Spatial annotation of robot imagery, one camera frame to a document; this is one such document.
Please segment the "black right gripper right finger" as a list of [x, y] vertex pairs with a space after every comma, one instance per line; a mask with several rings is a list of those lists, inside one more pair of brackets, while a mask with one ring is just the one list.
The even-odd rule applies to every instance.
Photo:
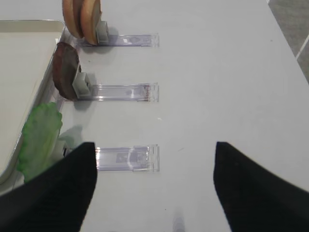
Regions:
[[217, 142], [213, 182], [233, 232], [307, 232], [309, 193], [227, 142]]

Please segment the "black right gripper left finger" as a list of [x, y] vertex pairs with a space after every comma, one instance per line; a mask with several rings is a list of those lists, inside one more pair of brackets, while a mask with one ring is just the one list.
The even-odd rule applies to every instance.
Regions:
[[78, 232], [97, 182], [94, 142], [0, 197], [2, 232]]

